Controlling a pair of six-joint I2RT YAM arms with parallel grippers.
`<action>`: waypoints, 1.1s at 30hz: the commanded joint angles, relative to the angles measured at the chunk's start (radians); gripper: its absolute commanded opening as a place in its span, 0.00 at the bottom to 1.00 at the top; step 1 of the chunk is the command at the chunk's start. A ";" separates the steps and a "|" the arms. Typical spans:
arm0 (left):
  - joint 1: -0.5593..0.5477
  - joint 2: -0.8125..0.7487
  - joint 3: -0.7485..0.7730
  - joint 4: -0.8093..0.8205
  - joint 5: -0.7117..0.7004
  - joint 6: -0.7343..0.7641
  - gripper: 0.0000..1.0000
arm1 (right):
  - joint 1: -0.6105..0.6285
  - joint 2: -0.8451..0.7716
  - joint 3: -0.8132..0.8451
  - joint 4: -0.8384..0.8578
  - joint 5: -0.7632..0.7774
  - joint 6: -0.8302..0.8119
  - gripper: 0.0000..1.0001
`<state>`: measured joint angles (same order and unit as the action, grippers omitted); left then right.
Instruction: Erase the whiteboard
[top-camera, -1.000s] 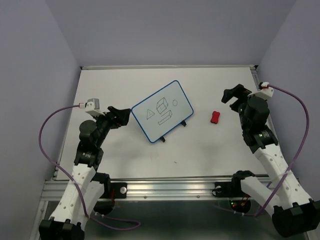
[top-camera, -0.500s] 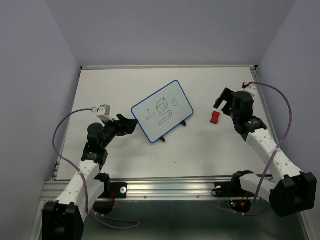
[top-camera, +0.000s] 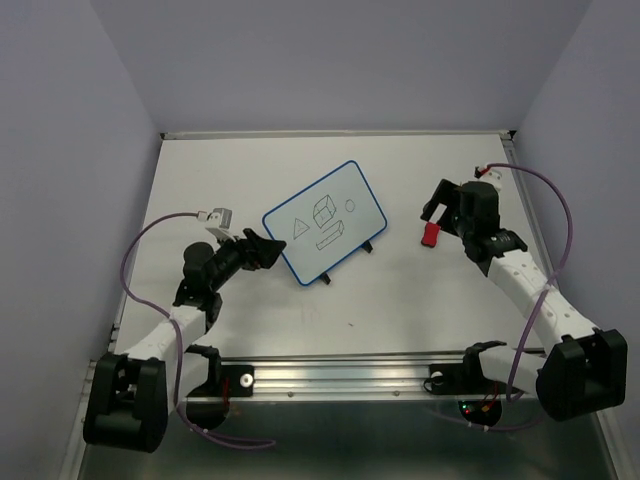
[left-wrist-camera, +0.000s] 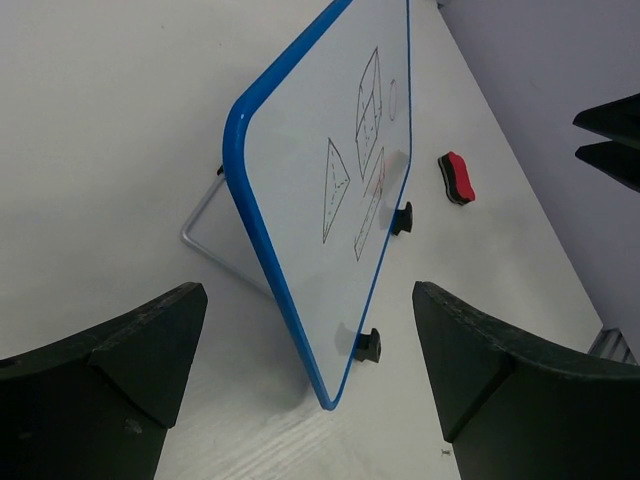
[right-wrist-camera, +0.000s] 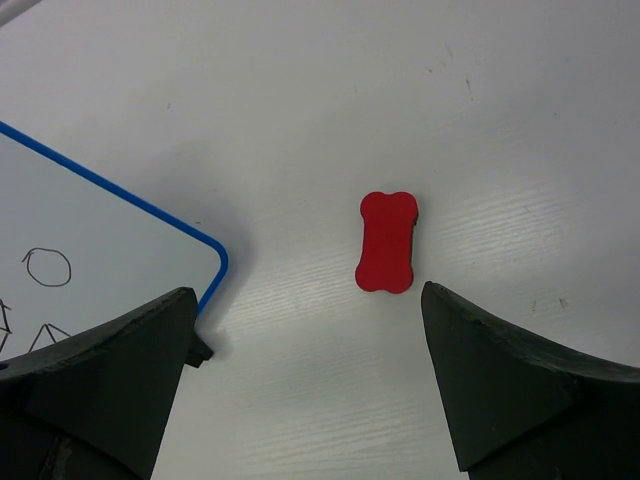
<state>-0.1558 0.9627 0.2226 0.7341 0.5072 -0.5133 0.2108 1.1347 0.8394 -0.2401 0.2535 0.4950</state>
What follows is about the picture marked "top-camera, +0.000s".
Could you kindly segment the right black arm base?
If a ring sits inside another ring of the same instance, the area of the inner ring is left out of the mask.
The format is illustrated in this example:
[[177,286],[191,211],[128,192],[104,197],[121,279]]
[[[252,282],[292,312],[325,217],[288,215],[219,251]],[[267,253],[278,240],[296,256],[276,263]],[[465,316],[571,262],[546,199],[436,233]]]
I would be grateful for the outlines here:
[[512,353],[504,342],[478,342],[464,351],[458,363],[434,363],[423,381],[423,389],[432,395],[457,395],[460,418],[438,413],[440,418],[462,423],[485,432],[511,432],[516,427],[498,426],[502,417],[500,397],[506,393],[506,382],[492,380],[485,375],[480,362],[483,353]]

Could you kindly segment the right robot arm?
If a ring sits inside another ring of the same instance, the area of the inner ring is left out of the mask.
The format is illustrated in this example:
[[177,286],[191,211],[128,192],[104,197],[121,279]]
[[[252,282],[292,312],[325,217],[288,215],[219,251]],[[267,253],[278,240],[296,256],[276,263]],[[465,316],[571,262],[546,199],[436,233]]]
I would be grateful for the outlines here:
[[497,382],[534,395],[556,421],[622,404],[626,340],[579,313],[547,279],[520,236],[501,227],[495,184],[456,185],[443,179],[422,220],[429,221],[438,206],[445,210],[437,226],[461,240],[467,258],[511,300],[544,353],[526,354],[498,340],[477,342],[459,364],[433,379],[432,393],[476,393]]

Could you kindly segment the blue framed whiteboard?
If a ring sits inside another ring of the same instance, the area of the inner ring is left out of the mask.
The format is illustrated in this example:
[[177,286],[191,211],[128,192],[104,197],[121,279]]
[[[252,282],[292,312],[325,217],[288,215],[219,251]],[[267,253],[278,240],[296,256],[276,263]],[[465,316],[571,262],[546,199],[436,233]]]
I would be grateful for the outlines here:
[[361,167],[349,160],[267,211],[262,225],[286,243],[285,263],[308,286],[381,234],[388,219]]

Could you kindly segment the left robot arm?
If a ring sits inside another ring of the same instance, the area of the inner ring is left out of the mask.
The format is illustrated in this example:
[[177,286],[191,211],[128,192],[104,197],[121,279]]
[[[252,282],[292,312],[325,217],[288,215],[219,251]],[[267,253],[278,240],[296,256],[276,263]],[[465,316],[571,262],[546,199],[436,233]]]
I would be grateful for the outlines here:
[[222,409],[229,409],[237,383],[224,374],[219,350],[199,341],[217,320],[221,287],[240,270],[271,268],[286,247],[250,228],[243,233],[219,238],[216,246],[189,245],[183,279],[163,321],[134,346],[98,360],[83,425],[86,443],[151,453],[170,415],[187,415],[192,392],[217,395]]

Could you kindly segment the red bone-shaped eraser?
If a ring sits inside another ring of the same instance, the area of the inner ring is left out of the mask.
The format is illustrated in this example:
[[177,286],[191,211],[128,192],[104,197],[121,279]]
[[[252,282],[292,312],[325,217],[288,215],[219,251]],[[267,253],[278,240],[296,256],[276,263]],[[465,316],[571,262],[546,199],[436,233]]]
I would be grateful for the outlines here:
[[438,243],[438,237],[441,227],[436,223],[427,222],[420,243],[424,247],[435,248]]

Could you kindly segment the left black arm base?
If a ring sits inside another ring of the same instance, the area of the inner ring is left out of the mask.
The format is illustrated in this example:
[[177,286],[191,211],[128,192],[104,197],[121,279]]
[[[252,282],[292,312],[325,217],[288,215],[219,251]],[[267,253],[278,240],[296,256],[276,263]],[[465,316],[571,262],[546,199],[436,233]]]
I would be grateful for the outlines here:
[[217,348],[190,345],[181,371],[180,406],[192,423],[211,431],[226,420],[232,399],[253,396],[254,383],[253,365],[228,363]]

